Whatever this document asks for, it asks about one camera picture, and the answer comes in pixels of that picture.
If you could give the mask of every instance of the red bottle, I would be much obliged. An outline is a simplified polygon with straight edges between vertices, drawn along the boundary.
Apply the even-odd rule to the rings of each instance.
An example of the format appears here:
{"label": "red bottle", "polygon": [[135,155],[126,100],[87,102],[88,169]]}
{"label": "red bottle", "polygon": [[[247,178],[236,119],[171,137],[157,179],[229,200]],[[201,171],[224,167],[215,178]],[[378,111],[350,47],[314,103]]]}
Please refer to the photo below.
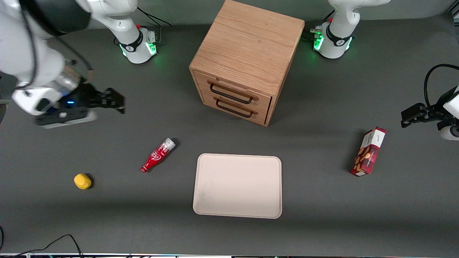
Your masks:
{"label": "red bottle", "polygon": [[148,172],[149,169],[158,165],[164,157],[175,147],[175,143],[171,139],[167,138],[164,142],[151,153],[147,162],[140,169],[143,173]]}

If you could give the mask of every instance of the red snack box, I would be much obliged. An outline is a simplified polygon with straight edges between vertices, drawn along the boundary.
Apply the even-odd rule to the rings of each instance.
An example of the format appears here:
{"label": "red snack box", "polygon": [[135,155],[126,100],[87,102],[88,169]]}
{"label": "red snack box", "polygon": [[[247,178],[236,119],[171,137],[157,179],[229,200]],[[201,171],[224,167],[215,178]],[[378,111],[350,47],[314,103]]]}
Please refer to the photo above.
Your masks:
{"label": "red snack box", "polygon": [[364,140],[355,158],[354,166],[351,169],[351,174],[363,176],[371,173],[384,135],[386,135],[386,130],[381,127],[375,127],[365,133]]}

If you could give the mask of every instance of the drawer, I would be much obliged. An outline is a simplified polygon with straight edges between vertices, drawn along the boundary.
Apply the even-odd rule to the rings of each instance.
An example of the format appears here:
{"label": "drawer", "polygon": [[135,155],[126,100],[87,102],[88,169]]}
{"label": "drawer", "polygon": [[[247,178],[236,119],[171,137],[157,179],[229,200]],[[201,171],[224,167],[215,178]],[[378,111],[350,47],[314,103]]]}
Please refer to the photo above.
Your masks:
{"label": "drawer", "polygon": [[241,89],[197,71],[193,72],[203,98],[205,96],[211,97],[210,99],[219,97],[221,100],[230,101],[250,110],[267,113],[271,102],[270,96]]}
{"label": "drawer", "polygon": [[233,101],[224,100],[221,97],[206,95],[204,96],[204,104],[257,124],[264,125],[266,120],[267,112],[256,111]]}

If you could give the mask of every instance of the wooden drawer cabinet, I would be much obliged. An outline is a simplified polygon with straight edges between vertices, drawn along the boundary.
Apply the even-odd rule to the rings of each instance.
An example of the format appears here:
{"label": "wooden drawer cabinet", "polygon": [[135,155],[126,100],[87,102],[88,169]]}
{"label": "wooden drawer cabinet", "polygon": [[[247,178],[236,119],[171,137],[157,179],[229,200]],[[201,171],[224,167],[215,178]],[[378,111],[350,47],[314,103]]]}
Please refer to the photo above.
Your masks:
{"label": "wooden drawer cabinet", "polygon": [[190,64],[202,102],[267,126],[304,21],[226,0]]}

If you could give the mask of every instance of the green led light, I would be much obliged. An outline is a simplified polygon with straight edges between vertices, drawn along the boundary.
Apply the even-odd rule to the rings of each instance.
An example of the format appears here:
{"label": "green led light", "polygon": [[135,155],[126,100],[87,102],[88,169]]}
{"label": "green led light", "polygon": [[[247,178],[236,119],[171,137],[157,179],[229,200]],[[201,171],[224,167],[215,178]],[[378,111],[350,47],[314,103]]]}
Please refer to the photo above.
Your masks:
{"label": "green led light", "polygon": [[145,42],[146,47],[151,55],[156,54],[156,45],[154,43]]}
{"label": "green led light", "polygon": [[119,45],[119,47],[120,47],[121,50],[123,51],[123,56],[126,56],[126,53],[124,52],[124,49],[123,49],[123,47],[121,46],[121,44]]}
{"label": "green led light", "polygon": [[351,45],[351,41],[352,41],[352,37],[349,39],[349,42],[347,43],[347,47],[346,47],[346,50],[349,49],[350,45]]}
{"label": "green led light", "polygon": [[320,47],[322,46],[322,42],[324,41],[324,37],[320,35],[314,42],[314,48],[316,50],[319,50]]}

